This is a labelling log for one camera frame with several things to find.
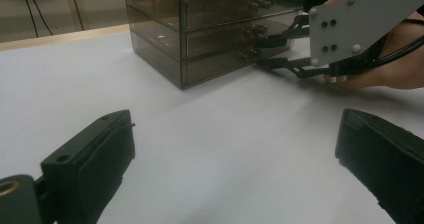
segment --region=plastic drawer unit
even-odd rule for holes
[[[255,42],[285,31],[304,0],[126,0],[132,45],[178,87],[284,52]]]

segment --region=hole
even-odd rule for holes
[[[68,160],[68,159],[69,159],[69,156],[68,156],[68,155],[63,155],[63,156],[58,157],[58,158],[56,159],[56,161],[57,161],[57,162],[64,162],[64,161],[66,161],[66,160]]]
[[[0,183],[0,197],[14,192],[16,189],[18,189],[19,185],[19,181],[7,181]]]

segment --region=white surface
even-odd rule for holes
[[[339,122],[349,107],[423,137],[423,103],[423,90],[347,91],[255,66],[181,91],[128,33],[5,51],[0,177],[38,177],[72,136],[130,109],[137,157],[99,223],[393,223],[334,157]]]

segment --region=screw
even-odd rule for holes
[[[319,65],[319,61],[318,61],[318,59],[316,59],[316,58],[314,58],[314,59],[312,59],[312,61],[311,61],[311,65],[312,66],[318,66]]]
[[[352,51],[354,52],[354,53],[359,53],[360,51],[361,51],[361,45],[359,45],[359,44],[355,44],[355,45],[353,45],[353,47],[352,47]]]
[[[347,4],[348,4],[349,6],[352,6],[352,5],[353,5],[353,3],[355,3],[355,0],[347,0]]]
[[[315,17],[317,14],[318,10],[316,8],[311,8],[311,10],[309,10],[309,16]]]

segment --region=power cord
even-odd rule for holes
[[[47,25],[46,20],[44,19],[43,14],[41,13],[41,10],[40,10],[40,8],[39,8],[39,6],[38,6],[38,4],[37,4],[37,1],[36,1],[36,0],[32,0],[32,1],[34,2],[34,5],[35,5],[35,7],[36,7],[36,8],[37,8],[37,10],[38,10],[38,13],[39,13],[39,15],[40,15],[40,17],[41,17],[41,20],[42,20],[42,21],[43,21],[43,23],[44,23],[44,26],[47,28],[47,30],[49,31],[50,35],[52,35],[52,36],[53,36],[52,31],[50,30],[49,26]],[[28,10],[29,10],[29,13],[30,13],[30,15],[31,15],[31,20],[32,20],[32,24],[33,24],[33,26],[34,26],[35,35],[36,35],[37,37],[39,37],[39,35],[38,35],[38,31],[37,31],[37,26],[35,25],[35,21],[34,21],[34,16],[33,16],[32,11],[31,11],[31,7],[30,7],[30,5],[29,5],[28,0],[25,0],[25,2],[26,2],[26,4],[27,4],[27,7],[28,7]]]
[[[419,20],[419,19],[405,19],[403,22],[407,22],[407,23],[413,23],[413,24],[419,24],[419,25],[424,25],[424,21],[423,20]],[[424,35],[421,36],[420,38],[418,38],[417,40],[411,42],[410,44],[406,45],[405,47],[387,55],[384,56],[378,60],[375,60],[373,62],[370,63],[370,67],[371,68],[376,68],[382,65],[385,65],[387,63],[390,63],[394,60],[397,60],[401,57],[404,57],[406,55],[408,55],[409,53],[415,51],[416,49],[420,48],[421,46],[424,45]]]

